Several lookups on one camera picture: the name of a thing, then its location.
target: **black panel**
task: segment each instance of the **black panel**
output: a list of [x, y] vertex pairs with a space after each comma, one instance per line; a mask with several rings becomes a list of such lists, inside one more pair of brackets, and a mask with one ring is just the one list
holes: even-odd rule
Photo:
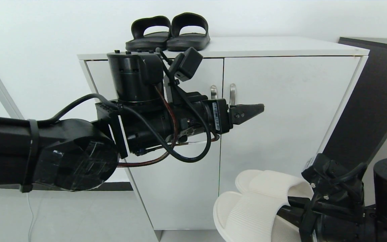
[[370, 49], [358, 83], [325, 147], [324, 154], [353, 169], [371, 159], [387, 137], [387, 41], [340, 38]]
[[[0, 185], [0, 189], [19, 189], [18, 184], [12, 185]], [[46, 187], [40, 184], [34, 184], [33, 190], [39, 191], [60, 191], [59, 189], [54, 189], [52, 187]], [[97, 188], [94, 188], [90, 191], [133, 191], [130, 182], [105, 182]]]

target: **cabinet door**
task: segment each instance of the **cabinet door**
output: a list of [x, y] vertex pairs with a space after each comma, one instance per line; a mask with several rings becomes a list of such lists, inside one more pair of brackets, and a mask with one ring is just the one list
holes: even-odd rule
[[[112, 77], [105, 62], [88, 62], [98, 93], [116, 98]], [[195, 76], [180, 87], [186, 92], [198, 91], [210, 98], [215, 85], [221, 98], [223, 59], [204, 59]], [[188, 141], [206, 140], [206, 135], [190, 137]], [[175, 147], [181, 155], [198, 156], [205, 144]], [[129, 154], [127, 162], [155, 159], [165, 150], [142, 156]], [[146, 167], [130, 168], [135, 185], [143, 200], [155, 230], [215, 229], [213, 205], [219, 189], [220, 140], [213, 142], [209, 153], [196, 163], [184, 163], [172, 156]]]
[[263, 103], [265, 111], [222, 136], [220, 193], [236, 191], [235, 177], [247, 169], [301, 177], [343, 97], [350, 96], [345, 96], [348, 86], [356, 84], [351, 80], [359, 60], [353, 56], [225, 58], [224, 98], [229, 98], [230, 84], [235, 84], [236, 104]]

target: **cabinet handle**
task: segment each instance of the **cabinet handle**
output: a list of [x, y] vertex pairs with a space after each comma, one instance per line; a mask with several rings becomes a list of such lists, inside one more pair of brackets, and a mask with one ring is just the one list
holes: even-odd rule
[[211, 91], [211, 99], [216, 99], [218, 97], [218, 88], [216, 87], [216, 85], [212, 85], [210, 87], [210, 91]]
[[229, 106], [235, 105], [235, 91], [237, 90], [237, 87], [234, 83], [232, 83], [229, 86]]

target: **white cable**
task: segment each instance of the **white cable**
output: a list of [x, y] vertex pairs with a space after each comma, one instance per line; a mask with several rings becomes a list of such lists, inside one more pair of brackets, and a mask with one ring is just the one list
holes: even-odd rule
[[198, 144], [205, 144], [207, 143], [206, 140], [203, 140], [203, 141], [193, 141], [193, 142], [188, 142], [187, 144], [189, 145], [198, 145]]
[[34, 213], [32, 212], [31, 203], [29, 202], [29, 193], [26, 193], [26, 199], [28, 201], [29, 210], [31, 211], [31, 215], [32, 215], [31, 224], [29, 225], [29, 231], [28, 231], [28, 242], [31, 242], [31, 232], [32, 232], [32, 225], [34, 222]]

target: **white slipper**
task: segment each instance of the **white slipper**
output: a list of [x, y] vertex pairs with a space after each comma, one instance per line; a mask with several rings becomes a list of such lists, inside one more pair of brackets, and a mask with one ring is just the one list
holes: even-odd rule
[[276, 214], [289, 205], [287, 196], [312, 198], [307, 181], [270, 170], [250, 170], [238, 176], [236, 185], [243, 194], [223, 193], [213, 208], [216, 228], [225, 241], [301, 241], [298, 228]]
[[256, 176], [258, 176], [262, 170], [245, 170], [242, 171], [238, 176], [235, 178], [235, 186], [237, 187], [238, 191], [240, 193], [246, 193], [249, 191], [249, 184], [252, 181], [252, 179]]

